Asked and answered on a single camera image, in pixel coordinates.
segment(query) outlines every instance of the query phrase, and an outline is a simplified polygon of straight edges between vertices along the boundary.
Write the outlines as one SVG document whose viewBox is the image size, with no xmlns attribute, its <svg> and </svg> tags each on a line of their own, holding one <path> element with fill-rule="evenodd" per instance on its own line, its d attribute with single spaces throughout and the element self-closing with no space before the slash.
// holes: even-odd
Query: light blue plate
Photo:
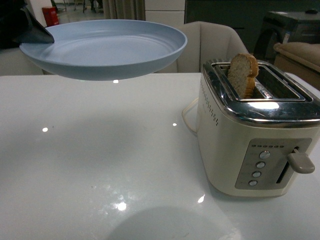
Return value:
<svg viewBox="0 0 320 240">
<path fill-rule="evenodd" d="M 48 27 L 54 43 L 22 43 L 40 68 L 64 77 L 105 81 L 154 73 L 187 44 L 179 30 L 147 21 L 91 20 Z"/>
</svg>

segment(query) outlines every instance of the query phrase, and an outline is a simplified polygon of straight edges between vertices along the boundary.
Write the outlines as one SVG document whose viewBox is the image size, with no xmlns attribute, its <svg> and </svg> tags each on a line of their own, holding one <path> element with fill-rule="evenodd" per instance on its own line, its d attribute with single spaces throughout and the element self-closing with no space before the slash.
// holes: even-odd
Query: toaster slot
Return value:
<svg viewBox="0 0 320 240">
<path fill-rule="evenodd" d="M 256 77 L 262 86 L 272 95 L 272 99 L 278 101 L 302 101 L 306 99 L 293 89 L 286 81 L 277 76 L 267 66 L 259 66 L 259 74 Z"/>
<path fill-rule="evenodd" d="M 255 89 L 250 99 L 242 99 L 236 93 L 228 80 L 229 62 L 214 63 L 212 67 L 217 74 L 217 78 L 229 93 L 230 97 L 236 101 L 277 101 L 277 102 L 305 102 L 306 93 L 299 92 L 299 88 L 293 87 L 290 82 L 284 80 L 279 73 L 274 72 L 266 64 L 259 64 L 259 74 L 255 78 Z"/>
</svg>

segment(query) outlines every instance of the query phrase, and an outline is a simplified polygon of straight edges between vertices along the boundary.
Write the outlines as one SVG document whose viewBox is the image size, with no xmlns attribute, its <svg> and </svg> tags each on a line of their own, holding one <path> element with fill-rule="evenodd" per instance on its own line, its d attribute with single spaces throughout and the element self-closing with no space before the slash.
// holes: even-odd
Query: toaster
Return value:
<svg viewBox="0 0 320 240">
<path fill-rule="evenodd" d="M 228 80 L 230 61 L 201 69 L 196 132 L 208 180 L 238 197 L 278 197 L 315 166 L 320 100 L 270 63 L 258 61 L 252 98 Z"/>
</svg>

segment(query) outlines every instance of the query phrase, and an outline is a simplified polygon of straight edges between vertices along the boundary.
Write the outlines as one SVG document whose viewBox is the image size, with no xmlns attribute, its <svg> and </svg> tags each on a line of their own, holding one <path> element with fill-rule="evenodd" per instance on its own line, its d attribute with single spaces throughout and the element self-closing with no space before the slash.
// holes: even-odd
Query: white table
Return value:
<svg viewBox="0 0 320 240">
<path fill-rule="evenodd" d="M 286 195 L 225 196 L 181 117 L 199 83 L 0 77 L 0 239 L 319 239 L 320 142 Z"/>
</svg>

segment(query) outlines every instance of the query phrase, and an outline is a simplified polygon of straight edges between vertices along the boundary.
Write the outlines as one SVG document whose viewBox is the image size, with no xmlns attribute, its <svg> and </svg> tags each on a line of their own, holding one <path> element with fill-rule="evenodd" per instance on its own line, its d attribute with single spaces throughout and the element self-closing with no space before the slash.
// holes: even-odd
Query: toaster vent holes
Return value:
<svg viewBox="0 0 320 240">
<path fill-rule="evenodd" d="M 211 103 L 209 101 L 209 98 L 208 98 L 208 96 L 206 94 L 206 91 L 205 91 L 205 88 L 204 88 L 204 85 L 203 85 L 202 82 L 201 82 L 201 90 L 202 90 L 202 94 L 204 96 L 205 104 L 206 104 L 207 108 L 209 109 L 211 117 L 213 118 L 213 121 L 215 122 L 215 125 L 218 126 L 218 124 L 219 124 L 218 117 L 216 116 L 214 110 L 212 109 Z"/>
</svg>

